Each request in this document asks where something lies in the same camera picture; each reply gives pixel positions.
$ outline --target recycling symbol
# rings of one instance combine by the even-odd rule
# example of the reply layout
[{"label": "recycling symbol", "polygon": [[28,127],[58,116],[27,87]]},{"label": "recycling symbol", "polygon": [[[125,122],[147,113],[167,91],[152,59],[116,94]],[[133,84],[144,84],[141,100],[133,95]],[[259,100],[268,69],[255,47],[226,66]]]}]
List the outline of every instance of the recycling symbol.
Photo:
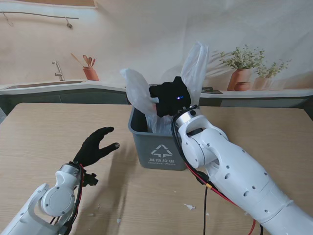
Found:
[{"label": "recycling symbol", "polygon": [[[163,148],[166,150],[167,154],[160,154],[160,153],[157,153],[157,151],[158,151],[161,147],[163,147]],[[171,151],[168,150],[168,148],[167,148],[165,145],[163,145],[163,144],[159,145],[155,150],[153,150],[153,151],[151,152],[151,154],[152,154],[152,155],[157,155],[159,158],[161,158],[161,157],[162,157],[162,158],[170,157],[170,156],[173,155],[173,154],[171,153]]]}]

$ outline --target hook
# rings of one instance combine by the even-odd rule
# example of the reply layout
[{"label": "hook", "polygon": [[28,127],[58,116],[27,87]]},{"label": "hook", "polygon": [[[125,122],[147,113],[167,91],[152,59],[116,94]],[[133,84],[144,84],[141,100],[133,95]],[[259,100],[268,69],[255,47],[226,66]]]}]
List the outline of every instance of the hook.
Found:
[{"label": "hook", "polygon": [[65,17],[65,19],[66,19],[66,21],[67,21],[67,27],[69,27],[69,28],[73,28],[73,26],[68,22],[68,19],[67,19],[67,17],[66,16],[64,16]]},{"label": "hook", "polygon": [[2,12],[2,14],[4,15],[4,17],[5,17],[6,21],[8,22],[8,24],[9,24],[11,27],[13,27],[13,22],[12,22],[12,21],[9,21],[9,19],[7,18],[7,16],[5,15],[5,13],[4,13],[3,11],[1,11],[1,12]]}]

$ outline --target faucet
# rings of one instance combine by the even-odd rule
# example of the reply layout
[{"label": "faucet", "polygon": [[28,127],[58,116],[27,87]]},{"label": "faucet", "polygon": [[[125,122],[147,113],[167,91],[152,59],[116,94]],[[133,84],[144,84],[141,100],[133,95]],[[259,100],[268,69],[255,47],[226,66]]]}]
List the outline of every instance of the faucet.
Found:
[{"label": "faucet", "polygon": [[65,81],[65,79],[64,79],[64,77],[63,77],[63,73],[62,73],[61,68],[60,68],[60,65],[59,65],[59,62],[53,61],[52,63],[53,63],[54,65],[57,65],[57,68],[58,68],[58,71],[59,71],[59,72],[55,72],[55,73],[54,73],[55,76],[59,76],[60,81]]}]

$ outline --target wooden utensil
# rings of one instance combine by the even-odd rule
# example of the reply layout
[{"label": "wooden utensil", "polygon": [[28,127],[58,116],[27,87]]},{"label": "wooden utensil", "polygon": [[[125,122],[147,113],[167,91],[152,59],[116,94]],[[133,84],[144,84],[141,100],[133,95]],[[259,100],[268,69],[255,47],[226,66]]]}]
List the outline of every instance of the wooden utensil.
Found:
[{"label": "wooden utensil", "polygon": [[89,67],[91,67],[91,63],[92,63],[92,58],[89,57],[89,58],[88,58],[88,66],[89,66]]},{"label": "wooden utensil", "polygon": [[83,58],[84,58],[85,62],[87,63],[87,65],[89,66],[88,57],[86,55],[83,55]]},{"label": "wooden utensil", "polygon": [[96,61],[96,59],[93,59],[93,62],[92,62],[92,65],[91,65],[91,67],[93,67],[93,65],[94,65],[94,62]]},{"label": "wooden utensil", "polygon": [[80,63],[82,66],[84,66],[84,65],[77,59],[77,57],[76,57],[75,55],[73,55],[72,53],[71,53],[71,55],[74,57],[75,60],[77,60],[78,63]]}]

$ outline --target orange vase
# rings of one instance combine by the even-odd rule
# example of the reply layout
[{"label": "orange vase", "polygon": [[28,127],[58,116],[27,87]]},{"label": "orange vase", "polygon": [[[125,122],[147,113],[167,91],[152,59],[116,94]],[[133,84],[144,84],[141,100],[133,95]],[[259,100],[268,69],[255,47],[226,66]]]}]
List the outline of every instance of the orange vase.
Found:
[{"label": "orange vase", "polygon": [[234,90],[237,92],[245,92],[250,89],[250,82],[237,82]]},{"label": "orange vase", "polygon": [[251,77],[251,70],[247,69],[237,69],[231,75],[230,82],[228,84],[227,90],[234,91],[234,87],[238,82],[248,82]]},{"label": "orange vase", "polygon": [[269,85],[271,84],[272,79],[267,77],[258,77],[255,79],[253,84],[254,91],[265,91],[268,90]]}]

